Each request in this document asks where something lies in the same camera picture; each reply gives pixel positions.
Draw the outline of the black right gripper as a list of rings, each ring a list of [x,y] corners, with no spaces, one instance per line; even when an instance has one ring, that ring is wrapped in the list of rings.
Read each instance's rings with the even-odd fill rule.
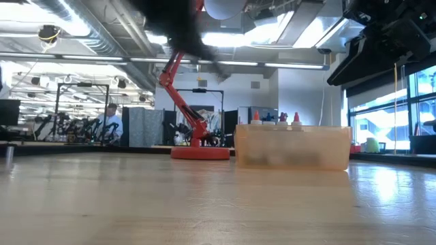
[[[327,79],[331,86],[384,74],[392,62],[421,61],[436,38],[436,0],[351,0],[343,16],[364,29],[347,44],[347,56]]]

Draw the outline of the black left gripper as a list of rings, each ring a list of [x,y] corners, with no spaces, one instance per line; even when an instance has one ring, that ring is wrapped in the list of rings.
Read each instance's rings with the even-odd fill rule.
[[[130,4],[145,17],[147,29],[166,36],[175,51],[204,55],[204,59],[212,62],[218,79],[228,79],[232,75],[202,41],[193,0],[130,0]]]

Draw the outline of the long fluorescent light strip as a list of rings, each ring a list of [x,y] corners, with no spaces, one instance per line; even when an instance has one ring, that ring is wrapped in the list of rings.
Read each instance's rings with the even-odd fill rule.
[[[122,57],[122,56],[86,56],[73,54],[43,54],[27,52],[0,52],[0,59],[5,61],[33,61],[58,63],[96,63],[98,65],[126,65],[127,63],[158,63],[166,64],[169,58],[149,57]],[[303,64],[303,63],[271,63],[255,61],[218,61],[220,65],[241,66],[241,67],[268,67],[278,69],[310,69],[328,70],[326,64]]]

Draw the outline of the grey cabinet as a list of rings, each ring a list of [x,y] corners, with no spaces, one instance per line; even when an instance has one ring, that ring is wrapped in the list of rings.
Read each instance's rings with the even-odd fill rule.
[[[256,110],[259,112],[260,119],[262,121],[267,116],[268,112],[270,112],[270,114],[273,116],[273,121],[275,123],[279,119],[279,112],[277,109],[258,107],[258,106],[249,106],[249,107],[239,107],[238,108],[238,122],[240,124],[250,124],[251,120],[253,118],[254,112]]]

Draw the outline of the green object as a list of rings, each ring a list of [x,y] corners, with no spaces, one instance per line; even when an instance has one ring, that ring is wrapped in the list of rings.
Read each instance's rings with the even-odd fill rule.
[[[367,153],[379,153],[379,142],[374,137],[368,137],[366,141],[366,150]]]

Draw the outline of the red desk lamp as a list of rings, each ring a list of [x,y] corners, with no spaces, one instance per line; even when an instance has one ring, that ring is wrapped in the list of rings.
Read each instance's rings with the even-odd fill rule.
[[[201,15],[202,10],[214,19],[226,20],[238,15],[242,12],[247,4],[247,0],[193,0],[194,12],[196,13],[196,22]],[[166,63],[159,77],[159,83],[165,88],[173,102],[177,102],[179,96],[176,94],[173,87],[174,78],[179,65],[186,53],[175,51],[173,49],[169,61]],[[199,58],[201,61],[204,55],[192,55]],[[173,159],[190,159],[190,160],[228,160],[230,158],[230,150],[220,147],[203,146],[203,143],[211,142],[213,138],[200,125],[197,129],[192,130],[190,145],[174,147],[171,150],[170,156]]]

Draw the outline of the grey partition panel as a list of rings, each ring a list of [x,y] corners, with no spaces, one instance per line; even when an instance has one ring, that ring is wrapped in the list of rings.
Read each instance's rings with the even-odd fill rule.
[[[121,118],[123,123],[122,146],[148,148],[163,142],[163,110],[123,108]]]

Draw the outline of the black chair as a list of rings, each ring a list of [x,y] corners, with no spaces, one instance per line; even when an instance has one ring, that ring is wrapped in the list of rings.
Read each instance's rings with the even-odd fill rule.
[[[432,127],[434,135],[418,135],[419,123],[415,124],[414,134],[409,137],[413,154],[436,154],[436,120],[426,121],[424,126]]]

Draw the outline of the orange translucent plastic bin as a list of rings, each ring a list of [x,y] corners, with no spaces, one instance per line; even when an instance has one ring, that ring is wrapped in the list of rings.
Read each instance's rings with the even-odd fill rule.
[[[234,143],[238,167],[344,171],[349,165],[352,129],[237,125]]]

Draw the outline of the person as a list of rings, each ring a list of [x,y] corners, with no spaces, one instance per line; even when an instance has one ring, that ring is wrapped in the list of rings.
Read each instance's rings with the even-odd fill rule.
[[[100,114],[100,125],[97,128],[99,138],[109,145],[118,144],[121,136],[123,135],[123,122],[119,116],[116,115],[117,105],[109,103],[105,114]]]

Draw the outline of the black monitor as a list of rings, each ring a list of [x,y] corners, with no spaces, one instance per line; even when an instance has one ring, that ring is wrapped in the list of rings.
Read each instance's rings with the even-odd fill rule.
[[[20,114],[20,100],[0,99],[0,125],[17,126]]]

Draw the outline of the ribbed silver air duct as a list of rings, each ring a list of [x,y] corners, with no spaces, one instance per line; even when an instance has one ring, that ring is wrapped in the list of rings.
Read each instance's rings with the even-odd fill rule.
[[[103,24],[81,0],[27,0],[42,10],[60,18],[63,29],[79,38],[98,56],[127,56],[127,52],[109,34]]]

